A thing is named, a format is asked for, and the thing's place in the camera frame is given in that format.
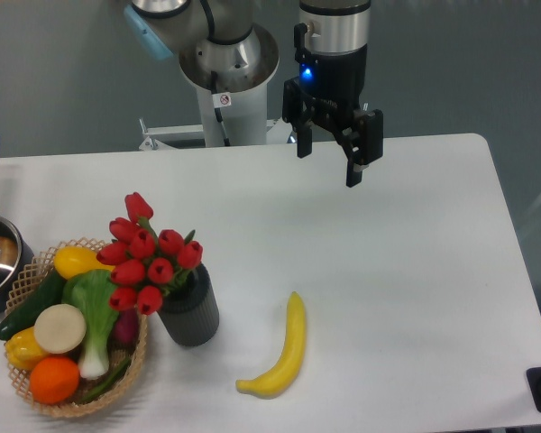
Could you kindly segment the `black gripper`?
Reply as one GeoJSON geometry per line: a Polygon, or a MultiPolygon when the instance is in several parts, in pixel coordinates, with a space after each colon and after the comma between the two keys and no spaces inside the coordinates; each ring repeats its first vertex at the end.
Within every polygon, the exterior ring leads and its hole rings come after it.
{"type": "Polygon", "coordinates": [[[283,88],[282,119],[297,136],[297,156],[312,152],[312,127],[328,131],[338,143],[349,138],[346,186],[362,181],[362,172],[383,155],[383,113],[360,109],[367,48],[323,54],[310,48],[310,26],[294,27],[298,75],[283,88]]]}

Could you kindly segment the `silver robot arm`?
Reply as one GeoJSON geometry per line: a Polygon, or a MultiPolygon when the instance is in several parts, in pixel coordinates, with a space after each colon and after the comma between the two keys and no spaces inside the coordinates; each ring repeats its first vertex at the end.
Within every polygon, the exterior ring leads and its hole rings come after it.
{"type": "MultiPolygon", "coordinates": [[[[383,114],[360,105],[371,5],[302,1],[298,10],[298,74],[284,84],[281,117],[301,158],[312,151],[313,128],[328,131],[346,156],[346,183],[355,186],[383,154],[383,114]]],[[[279,49],[253,20],[252,2],[129,1],[124,17],[152,56],[178,56],[197,92],[207,146],[268,141],[267,86],[279,66],[279,49]]]]}

